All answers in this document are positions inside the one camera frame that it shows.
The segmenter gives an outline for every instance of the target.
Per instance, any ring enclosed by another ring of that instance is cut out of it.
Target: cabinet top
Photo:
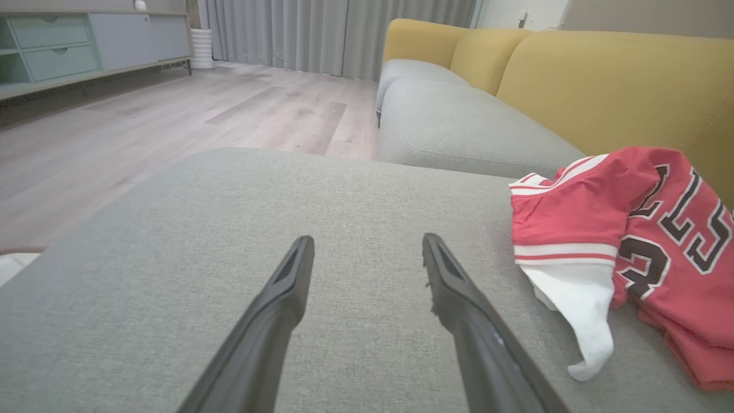
[[[13,9],[0,7],[0,14],[66,14],[66,13],[120,13],[120,14],[141,14],[141,15],[186,15],[186,12],[162,12],[156,10],[91,10],[91,9]]]

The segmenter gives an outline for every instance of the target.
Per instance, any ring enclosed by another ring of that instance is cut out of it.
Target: yellow cushion
[[[497,97],[589,155],[678,149],[734,206],[734,40],[540,32],[515,49]]]
[[[454,49],[469,29],[397,18],[388,25],[382,61],[411,59],[451,67]]]
[[[470,85],[495,95],[515,47],[533,33],[524,29],[471,30],[459,39],[451,71]]]

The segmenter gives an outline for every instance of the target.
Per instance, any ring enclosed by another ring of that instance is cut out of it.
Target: wooden floor
[[[377,84],[224,63],[0,103],[0,249],[47,246],[162,168],[213,148],[373,159]]]

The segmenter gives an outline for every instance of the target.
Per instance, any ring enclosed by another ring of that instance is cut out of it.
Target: green drawer
[[[59,47],[24,55],[36,82],[97,70],[92,46]]]
[[[88,42],[83,15],[25,15],[10,18],[22,49]]]

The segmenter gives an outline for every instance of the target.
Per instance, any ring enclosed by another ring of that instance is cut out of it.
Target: gray sofa seat cushion
[[[305,316],[277,412],[466,412],[454,341],[431,313],[439,234],[572,412],[728,412],[690,385],[633,309],[578,383],[573,331],[514,264],[511,179],[226,149],[168,168],[0,288],[0,412],[173,413],[293,240],[313,236]]]
[[[495,96],[473,87],[400,79],[385,96],[378,159],[521,178],[552,177],[585,155]]]
[[[378,113],[382,112],[382,99],[385,97],[385,93],[388,91],[390,85],[397,79],[403,78],[469,86],[469,83],[461,76],[435,63],[410,59],[391,59],[382,65],[382,71],[379,75],[375,107]]]

